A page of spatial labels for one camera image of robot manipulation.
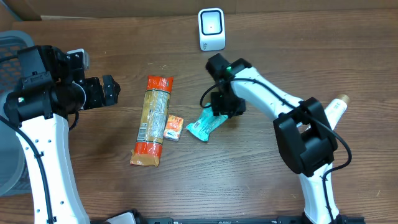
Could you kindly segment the teal snack packet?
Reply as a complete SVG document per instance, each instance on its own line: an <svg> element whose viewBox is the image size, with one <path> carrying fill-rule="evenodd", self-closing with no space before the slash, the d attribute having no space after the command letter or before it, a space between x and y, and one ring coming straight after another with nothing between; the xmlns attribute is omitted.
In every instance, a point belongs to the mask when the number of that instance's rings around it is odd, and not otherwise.
<svg viewBox="0 0 398 224"><path fill-rule="evenodd" d="M203 142L207 142L210 133L217 127L222 125L228 117L226 115L214 116L211 107L205 108L199 118L194 122L187 125L187 129L196 138Z"/></svg>

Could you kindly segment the small orange snack packet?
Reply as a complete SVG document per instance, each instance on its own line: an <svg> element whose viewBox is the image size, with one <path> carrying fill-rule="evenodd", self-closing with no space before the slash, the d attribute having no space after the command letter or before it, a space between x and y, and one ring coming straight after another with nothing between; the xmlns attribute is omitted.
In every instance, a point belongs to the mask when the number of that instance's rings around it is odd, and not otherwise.
<svg viewBox="0 0 398 224"><path fill-rule="evenodd" d="M169 115L164 129L164 138L178 141L182 133L183 121L181 117Z"/></svg>

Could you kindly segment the orange noodle package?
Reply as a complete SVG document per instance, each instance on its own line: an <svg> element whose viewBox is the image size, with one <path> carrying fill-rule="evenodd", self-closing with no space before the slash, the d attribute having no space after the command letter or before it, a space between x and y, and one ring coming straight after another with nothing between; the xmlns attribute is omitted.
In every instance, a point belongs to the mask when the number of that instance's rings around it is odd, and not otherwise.
<svg viewBox="0 0 398 224"><path fill-rule="evenodd" d="M174 79L149 75L131 165L158 166Z"/></svg>

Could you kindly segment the white tube gold cap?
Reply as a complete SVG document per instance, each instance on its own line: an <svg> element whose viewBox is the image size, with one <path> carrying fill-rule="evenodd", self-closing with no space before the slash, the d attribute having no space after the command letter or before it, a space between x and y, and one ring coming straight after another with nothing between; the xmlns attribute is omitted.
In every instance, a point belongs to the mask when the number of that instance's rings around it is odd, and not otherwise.
<svg viewBox="0 0 398 224"><path fill-rule="evenodd" d="M350 98L348 95L340 94L325 108L325 114L332 130L335 129L341 117L348 108Z"/></svg>

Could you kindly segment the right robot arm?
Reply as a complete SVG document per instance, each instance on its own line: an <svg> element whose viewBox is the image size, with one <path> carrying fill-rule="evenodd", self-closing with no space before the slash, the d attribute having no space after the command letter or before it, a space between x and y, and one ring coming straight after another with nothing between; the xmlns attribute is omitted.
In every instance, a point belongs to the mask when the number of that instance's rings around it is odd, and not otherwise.
<svg viewBox="0 0 398 224"><path fill-rule="evenodd" d="M352 161L351 149L334 130L341 113L333 116L314 97L303 100L282 91L243 58L230 63L215 54L205 68L217 88L205 92L210 95L208 107L215 116L242 115L250 103L272 120L279 154L300 178L303 221L344 223L331 183L332 173Z"/></svg>

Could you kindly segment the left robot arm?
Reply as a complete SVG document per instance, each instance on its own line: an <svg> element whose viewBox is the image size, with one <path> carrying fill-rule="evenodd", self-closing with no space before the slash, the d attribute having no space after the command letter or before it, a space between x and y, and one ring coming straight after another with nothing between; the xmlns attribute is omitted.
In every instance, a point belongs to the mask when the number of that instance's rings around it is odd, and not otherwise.
<svg viewBox="0 0 398 224"><path fill-rule="evenodd" d="M51 45L18 50L5 60L22 67L20 87L7 94L1 121L16 132L29 171L35 223L89 223L80 200L69 151L68 116L112 106L121 87L111 75L85 78L84 49Z"/></svg>

